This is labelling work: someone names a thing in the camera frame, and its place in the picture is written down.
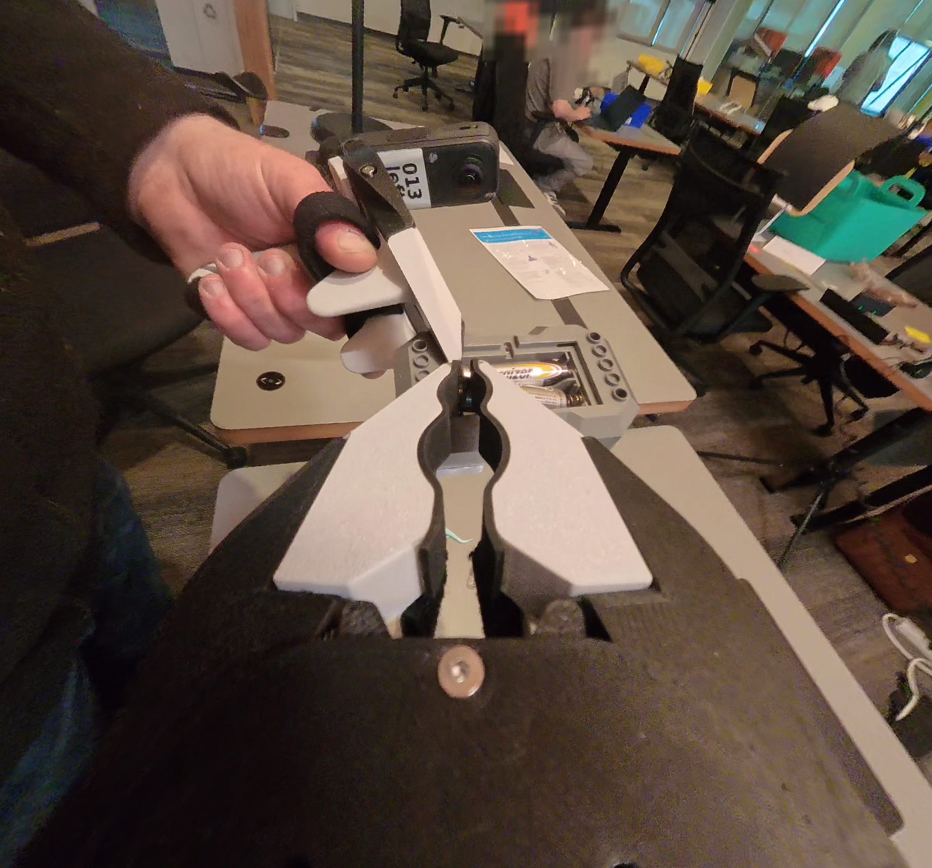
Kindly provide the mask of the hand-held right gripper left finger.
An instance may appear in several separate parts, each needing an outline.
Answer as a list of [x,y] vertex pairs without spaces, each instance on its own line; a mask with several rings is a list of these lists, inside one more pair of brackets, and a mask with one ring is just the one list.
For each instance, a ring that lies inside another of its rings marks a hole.
[[422,594],[416,551],[435,494],[417,446],[441,414],[441,366],[346,438],[275,571],[279,590],[404,610]]

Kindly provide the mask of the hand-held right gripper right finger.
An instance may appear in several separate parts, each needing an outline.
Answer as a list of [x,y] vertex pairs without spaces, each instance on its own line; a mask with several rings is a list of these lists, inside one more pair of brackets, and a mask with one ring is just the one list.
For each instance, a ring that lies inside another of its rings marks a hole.
[[490,421],[501,443],[490,485],[501,591],[520,607],[544,607],[648,589],[653,576],[586,438],[494,369]]

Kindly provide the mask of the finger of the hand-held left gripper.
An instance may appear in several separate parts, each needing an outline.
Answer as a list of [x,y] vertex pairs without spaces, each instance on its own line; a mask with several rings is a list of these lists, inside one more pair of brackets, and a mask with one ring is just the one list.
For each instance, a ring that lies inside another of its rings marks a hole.
[[379,376],[393,369],[396,352],[415,336],[408,318],[367,318],[344,343],[342,364],[351,373]]
[[461,360],[464,321],[460,307],[422,234],[415,226],[408,226],[390,234],[386,246],[445,359],[451,363]]

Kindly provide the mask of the black gold battery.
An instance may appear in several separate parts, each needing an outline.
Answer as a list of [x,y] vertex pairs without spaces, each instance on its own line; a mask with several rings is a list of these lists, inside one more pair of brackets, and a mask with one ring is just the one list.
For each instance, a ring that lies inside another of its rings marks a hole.
[[470,360],[457,361],[453,365],[452,374],[456,377],[452,416],[454,418],[473,415],[481,417],[486,395],[486,382],[483,374]]

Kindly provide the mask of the silver battery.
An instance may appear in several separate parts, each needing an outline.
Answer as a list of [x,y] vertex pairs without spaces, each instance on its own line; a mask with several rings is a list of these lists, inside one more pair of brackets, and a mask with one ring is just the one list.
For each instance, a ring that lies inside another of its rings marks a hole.
[[515,360],[491,365],[522,387],[569,391],[579,387],[576,372],[563,360]]

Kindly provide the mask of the grey toy battery box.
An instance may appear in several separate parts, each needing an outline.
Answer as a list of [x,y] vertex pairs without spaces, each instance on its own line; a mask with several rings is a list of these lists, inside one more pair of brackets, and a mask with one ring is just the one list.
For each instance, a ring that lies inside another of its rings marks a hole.
[[[535,328],[523,336],[469,339],[462,360],[483,374],[480,450],[517,455],[535,451],[554,460],[568,451],[611,450],[638,413],[608,340],[582,326]],[[563,360],[576,372],[579,387],[569,391],[522,387],[491,365],[515,360]]]

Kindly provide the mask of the person's left forearm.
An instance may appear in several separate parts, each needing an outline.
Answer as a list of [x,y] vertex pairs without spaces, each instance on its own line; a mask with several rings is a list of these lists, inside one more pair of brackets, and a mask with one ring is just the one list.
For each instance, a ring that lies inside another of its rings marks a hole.
[[1,0],[1,144],[79,196],[143,256],[169,260],[127,206],[135,158],[169,123],[222,107],[77,0]]

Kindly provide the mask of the person's left hand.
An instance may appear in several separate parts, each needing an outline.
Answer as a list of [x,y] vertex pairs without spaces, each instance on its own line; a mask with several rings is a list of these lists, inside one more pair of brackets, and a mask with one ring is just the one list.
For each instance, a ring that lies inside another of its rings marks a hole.
[[288,248],[308,196],[330,189],[317,168],[208,115],[179,117],[134,160],[128,207],[185,276],[206,316],[251,351],[294,344],[306,333],[338,340],[338,317],[314,315],[312,278]]

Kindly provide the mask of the printed paper sheet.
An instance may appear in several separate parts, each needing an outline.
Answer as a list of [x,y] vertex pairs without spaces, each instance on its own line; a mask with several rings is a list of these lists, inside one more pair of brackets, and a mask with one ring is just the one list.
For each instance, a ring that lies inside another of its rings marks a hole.
[[610,288],[541,226],[472,229],[471,233],[537,300],[556,302]]

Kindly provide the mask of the black floor lamp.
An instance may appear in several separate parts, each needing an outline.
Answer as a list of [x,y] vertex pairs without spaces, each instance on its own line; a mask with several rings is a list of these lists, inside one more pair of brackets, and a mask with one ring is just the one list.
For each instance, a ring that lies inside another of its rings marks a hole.
[[348,112],[329,112],[314,119],[311,132],[320,144],[360,134],[390,130],[364,111],[365,0],[351,0],[351,106]]

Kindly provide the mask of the black office chair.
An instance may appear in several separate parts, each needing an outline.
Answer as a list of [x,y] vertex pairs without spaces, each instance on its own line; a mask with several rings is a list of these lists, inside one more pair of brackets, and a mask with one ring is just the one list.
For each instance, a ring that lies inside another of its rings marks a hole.
[[446,101],[449,111],[453,111],[456,103],[451,95],[442,90],[436,83],[437,70],[459,59],[459,52],[446,46],[443,42],[434,42],[429,39],[432,9],[430,0],[400,0],[400,21],[395,36],[395,49],[402,56],[411,59],[420,70],[417,77],[409,78],[396,85],[392,96],[399,97],[399,92],[408,92],[411,88],[419,88],[422,92],[422,110],[429,109],[429,95],[435,94],[438,102]]
[[620,277],[662,346],[772,328],[767,293],[743,275],[753,274],[745,257],[784,178],[707,124],[693,126],[666,206]]

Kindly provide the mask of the person's dark clothing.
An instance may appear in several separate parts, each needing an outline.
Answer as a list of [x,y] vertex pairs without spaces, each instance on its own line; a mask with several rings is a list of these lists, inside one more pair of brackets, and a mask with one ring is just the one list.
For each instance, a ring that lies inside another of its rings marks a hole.
[[171,605],[14,217],[1,246],[1,864],[94,757]]

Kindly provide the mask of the brown bag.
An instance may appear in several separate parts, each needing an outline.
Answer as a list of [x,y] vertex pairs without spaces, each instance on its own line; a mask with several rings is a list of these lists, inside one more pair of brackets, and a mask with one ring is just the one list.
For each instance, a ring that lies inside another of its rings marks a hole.
[[834,544],[891,610],[930,613],[930,493],[846,528]]

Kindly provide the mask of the green storage bin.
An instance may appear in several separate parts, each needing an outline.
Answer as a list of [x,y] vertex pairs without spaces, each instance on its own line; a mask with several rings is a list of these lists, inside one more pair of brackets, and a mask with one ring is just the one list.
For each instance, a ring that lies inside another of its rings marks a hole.
[[852,171],[812,210],[819,232],[810,250],[832,262],[874,260],[926,216],[925,198],[913,178],[875,182]]

